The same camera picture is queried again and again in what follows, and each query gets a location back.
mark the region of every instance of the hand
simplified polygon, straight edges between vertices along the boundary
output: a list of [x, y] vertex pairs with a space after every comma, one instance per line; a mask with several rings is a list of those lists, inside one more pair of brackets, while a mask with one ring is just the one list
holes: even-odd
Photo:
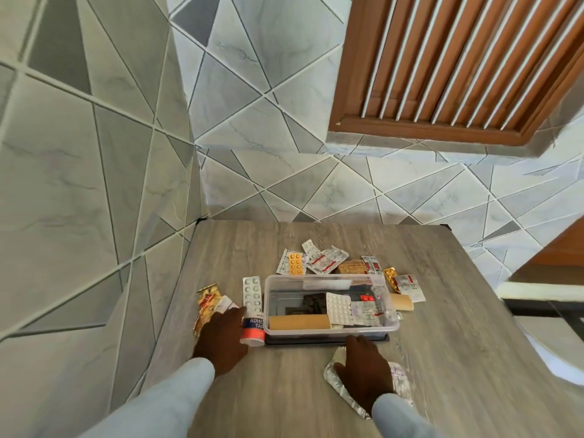
[[201, 329], [193, 358], [211, 361], [215, 378], [233, 369], [248, 353], [248, 346], [239, 342], [244, 315], [245, 307], [232, 308], [224, 314], [215, 312]]
[[346, 343], [346, 364], [335, 363], [335, 371], [349, 395], [371, 415], [377, 398], [394, 392], [390, 365], [364, 336], [350, 335]]

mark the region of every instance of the left hand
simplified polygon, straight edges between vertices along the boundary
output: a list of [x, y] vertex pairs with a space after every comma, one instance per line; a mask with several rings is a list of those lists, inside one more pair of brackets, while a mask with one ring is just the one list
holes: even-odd
[[215, 312], [201, 329], [193, 358], [211, 361], [215, 378], [233, 369], [248, 353], [249, 346], [239, 342], [244, 315], [245, 307], [232, 308], [224, 314]]

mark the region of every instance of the light blue sleeve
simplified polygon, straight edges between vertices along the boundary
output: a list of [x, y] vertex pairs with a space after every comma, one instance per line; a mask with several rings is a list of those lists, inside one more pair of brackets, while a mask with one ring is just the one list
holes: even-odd
[[371, 417], [383, 438], [441, 438], [438, 429], [395, 394], [377, 398]]
[[214, 378], [211, 361], [189, 360], [79, 438], [185, 438]]

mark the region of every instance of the wooden shutter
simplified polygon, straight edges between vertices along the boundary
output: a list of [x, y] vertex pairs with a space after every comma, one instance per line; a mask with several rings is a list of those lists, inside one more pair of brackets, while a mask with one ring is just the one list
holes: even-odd
[[583, 13], [584, 0], [353, 0], [329, 129], [526, 144], [584, 68]]

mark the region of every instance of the person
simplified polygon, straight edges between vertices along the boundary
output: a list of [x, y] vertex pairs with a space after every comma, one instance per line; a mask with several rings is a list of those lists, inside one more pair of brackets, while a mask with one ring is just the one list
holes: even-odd
[[[245, 308], [215, 313], [194, 346], [192, 359], [167, 380], [120, 407], [80, 438], [184, 438], [213, 380], [228, 373], [248, 352], [239, 342]], [[346, 364], [335, 371], [349, 394], [384, 438], [437, 438], [437, 429], [394, 394], [391, 370], [375, 344], [346, 339]]]

